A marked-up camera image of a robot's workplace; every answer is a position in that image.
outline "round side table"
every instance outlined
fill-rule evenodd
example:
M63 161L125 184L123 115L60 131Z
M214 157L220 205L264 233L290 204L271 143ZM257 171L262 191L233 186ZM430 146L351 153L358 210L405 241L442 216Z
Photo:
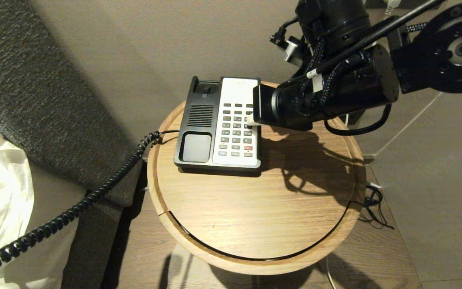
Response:
M185 103L165 119L178 130ZM332 126L345 129L339 118ZM259 177L183 172L174 164L178 133L151 148L154 208L190 253L236 273L274 275L316 263L350 233L365 198L365 167L353 137L262 126Z

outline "black coiled cord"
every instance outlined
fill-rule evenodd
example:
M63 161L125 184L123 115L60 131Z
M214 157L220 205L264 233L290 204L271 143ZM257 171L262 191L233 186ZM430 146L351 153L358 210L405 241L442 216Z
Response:
M409 25L409 26L407 26L406 29L407 29L408 33L412 33L412 32L423 30L426 25L427 25L427 22L422 22L422 23L418 23L418 24L414 24L414 25Z
M53 234L56 234L56 232L60 231L62 228L66 227L66 225L81 216L84 211L95 205L97 201L99 201L108 192L110 192L110 190L113 189L124 178L124 176L126 176L128 172L130 172L130 170L142 158L145 149L150 143L153 143L153 145L156 143L161 143L160 135L174 132L178 132L178 130L167 130L161 133L156 131L154 133L150 133L140 141L138 144L138 149L130 157L130 159L128 159L128 161L112 177L110 177L103 185L101 185L101 187L88 194L88 196L86 196L83 200L79 201L76 205L73 205L70 209L61 213L56 218L31 230L30 232L19 237L17 240L0 248L0 267L2 266L3 262L10 262L13 258L18 257L20 253L26 252L28 248L31 248L37 243L42 242L42 240L49 238Z

